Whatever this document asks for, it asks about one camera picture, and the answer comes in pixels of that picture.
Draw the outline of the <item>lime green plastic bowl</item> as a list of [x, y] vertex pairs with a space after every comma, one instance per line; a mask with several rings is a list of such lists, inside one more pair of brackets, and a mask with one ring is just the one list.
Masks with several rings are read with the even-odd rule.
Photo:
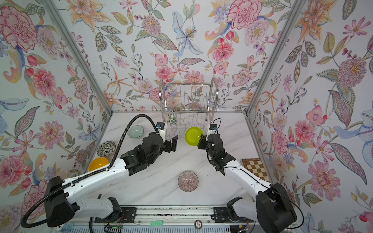
[[187, 131], [185, 132], [185, 141], [188, 145], [190, 146], [198, 146], [198, 143], [201, 139], [201, 135], [203, 135], [204, 132], [202, 129], [200, 129], [199, 127], [190, 127], [189, 129], [187, 129]]

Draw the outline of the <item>green leaf pattern bowl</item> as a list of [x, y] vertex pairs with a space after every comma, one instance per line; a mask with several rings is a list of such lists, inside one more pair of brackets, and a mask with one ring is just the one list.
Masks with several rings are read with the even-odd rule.
[[168, 122], [171, 125], [176, 125], [177, 124], [177, 116], [176, 116], [176, 114], [168, 114]]

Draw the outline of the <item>silver wire dish rack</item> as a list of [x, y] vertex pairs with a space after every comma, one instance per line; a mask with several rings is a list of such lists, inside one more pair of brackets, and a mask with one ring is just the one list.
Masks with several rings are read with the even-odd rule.
[[[207, 134], [214, 121], [220, 90], [215, 78], [208, 83], [160, 83], [159, 100], [162, 119], [166, 122], [166, 139], [178, 135], [185, 138], [190, 127], [199, 127]], [[168, 114], [176, 114], [177, 124], [168, 122]]]

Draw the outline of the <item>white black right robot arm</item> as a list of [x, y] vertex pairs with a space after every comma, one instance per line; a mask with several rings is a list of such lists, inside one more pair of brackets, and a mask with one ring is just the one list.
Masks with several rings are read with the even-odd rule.
[[249, 193], [251, 199], [236, 197], [226, 204], [227, 218], [252, 220], [266, 233], [279, 233], [297, 221], [295, 204], [285, 188], [258, 178], [225, 151], [219, 134], [201, 135], [198, 149], [205, 150], [209, 163], [217, 172], [227, 176]]

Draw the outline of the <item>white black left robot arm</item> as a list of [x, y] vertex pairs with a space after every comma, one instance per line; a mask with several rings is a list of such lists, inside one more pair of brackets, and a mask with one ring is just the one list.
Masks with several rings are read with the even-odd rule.
[[113, 222], [122, 216], [122, 208], [114, 197], [89, 199], [88, 194], [115, 181], [124, 180], [152, 165], [163, 152], [175, 152], [178, 136], [164, 140], [160, 134], [150, 133], [142, 144], [117, 158], [112, 167], [103, 166], [90, 173], [63, 181], [50, 180], [47, 194], [70, 183], [71, 186], [53, 194], [44, 204], [47, 225], [60, 226], [73, 218], [95, 217]]

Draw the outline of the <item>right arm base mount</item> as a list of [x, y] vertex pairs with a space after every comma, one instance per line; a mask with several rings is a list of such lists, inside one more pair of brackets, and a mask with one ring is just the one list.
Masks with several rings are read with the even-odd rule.
[[233, 216], [227, 206], [213, 207], [213, 214], [210, 215], [215, 223], [253, 223], [251, 219]]

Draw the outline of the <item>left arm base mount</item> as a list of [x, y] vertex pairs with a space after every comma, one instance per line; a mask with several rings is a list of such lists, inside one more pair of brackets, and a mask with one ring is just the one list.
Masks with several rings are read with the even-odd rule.
[[136, 217], [137, 208], [135, 207], [121, 207], [120, 210], [114, 210], [106, 218], [98, 218], [94, 219], [94, 223], [134, 223]]

